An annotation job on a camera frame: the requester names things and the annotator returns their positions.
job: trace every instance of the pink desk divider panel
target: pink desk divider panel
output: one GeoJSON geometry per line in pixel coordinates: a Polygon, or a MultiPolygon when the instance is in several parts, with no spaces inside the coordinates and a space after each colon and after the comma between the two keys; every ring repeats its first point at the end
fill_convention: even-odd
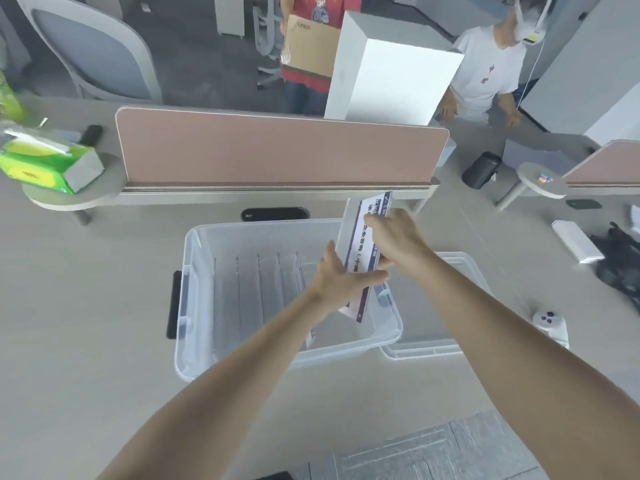
{"type": "Polygon", "coordinates": [[[604,145],[564,177],[568,184],[640,186],[640,141],[604,145]]]}
{"type": "Polygon", "coordinates": [[[130,184],[426,185],[443,128],[242,112],[123,107],[130,184]]]}

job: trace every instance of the person in white t-shirt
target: person in white t-shirt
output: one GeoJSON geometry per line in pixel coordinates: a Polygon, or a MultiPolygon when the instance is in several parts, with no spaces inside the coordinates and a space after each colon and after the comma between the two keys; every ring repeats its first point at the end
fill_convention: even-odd
{"type": "Polygon", "coordinates": [[[465,58],[442,98],[443,121],[459,117],[486,124],[487,111],[498,94],[498,105],[507,115],[506,126],[520,124],[513,92],[518,88],[525,44],[537,43],[544,37],[544,24],[556,0],[516,3],[500,23],[466,30],[456,40],[454,46],[465,58]]]}

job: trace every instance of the white game controller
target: white game controller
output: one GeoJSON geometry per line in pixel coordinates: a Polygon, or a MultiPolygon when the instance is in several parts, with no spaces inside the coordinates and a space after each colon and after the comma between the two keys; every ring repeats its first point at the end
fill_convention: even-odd
{"type": "Polygon", "coordinates": [[[533,315],[531,320],[533,326],[542,333],[554,339],[565,349],[569,348],[569,334],[562,316],[553,312],[538,312],[533,315]]]}

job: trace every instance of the white t-shirt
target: white t-shirt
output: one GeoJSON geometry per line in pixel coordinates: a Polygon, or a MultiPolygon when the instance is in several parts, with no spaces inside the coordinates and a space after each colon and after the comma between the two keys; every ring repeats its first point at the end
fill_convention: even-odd
{"type": "Polygon", "coordinates": [[[496,94],[512,93],[518,88],[527,49],[522,43],[499,48],[493,27],[466,30],[454,47],[465,55],[451,89],[458,98],[458,113],[485,112],[496,94]]]}

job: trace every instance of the hand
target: hand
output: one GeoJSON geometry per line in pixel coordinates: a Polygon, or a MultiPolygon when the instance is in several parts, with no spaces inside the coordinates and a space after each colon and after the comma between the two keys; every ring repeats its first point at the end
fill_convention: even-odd
{"type": "Polygon", "coordinates": [[[381,285],[388,277],[389,273],[382,270],[370,273],[347,273],[344,264],[335,253],[335,243],[331,241],[324,249],[324,256],[318,264],[314,282],[308,290],[320,299],[326,313],[331,313],[345,306],[364,288],[381,285]]]}
{"type": "MultiPolygon", "coordinates": [[[[373,242],[380,252],[408,276],[414,275],[421,256],[432,254],[404,209],[391,209],[388,217],[368,214],[364,222],[373,229],[373,242]]],[[[381,259],[379,267],[388,267],[388,263],[381,259]]]]}
{"type": "Polygon", "coordinates": [[[458,113],[458,102],[453,97],[444,96],[442,99],[442,107],[440,109],[440,119],[443,121],[452,121],[458,113]]]}
{"type": "Polygon", "coordinates": [[[517,111],[507,114],[507,122],[505,123],[505,126],[507,126],[507,128],[520,126],[520,117],[521,114],[517,111]]]}

